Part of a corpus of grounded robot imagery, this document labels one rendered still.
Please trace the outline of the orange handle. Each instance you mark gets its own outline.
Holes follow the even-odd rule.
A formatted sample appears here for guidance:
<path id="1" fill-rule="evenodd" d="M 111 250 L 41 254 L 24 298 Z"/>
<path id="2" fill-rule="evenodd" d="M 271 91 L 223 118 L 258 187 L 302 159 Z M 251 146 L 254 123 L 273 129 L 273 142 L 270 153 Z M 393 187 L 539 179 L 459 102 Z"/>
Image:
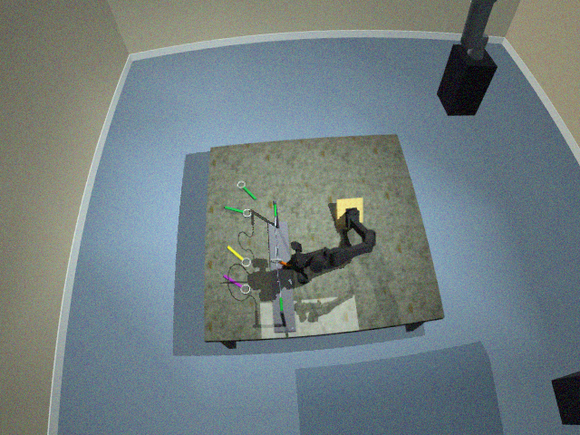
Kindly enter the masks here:
<path id="1" fill-rule="evenodd" d="M 276 262 L 272 262 L 272 261 L 276 261 L 276 260 L 279 260 L 277 263 L 282 265 L 282 266 L 291 266 L 291 265 L 288 265 L 287 263 L 284 263 L 282 259 L 272 259 L 272 260 L 270 260 L 270 263 L 276 263 Z"/>

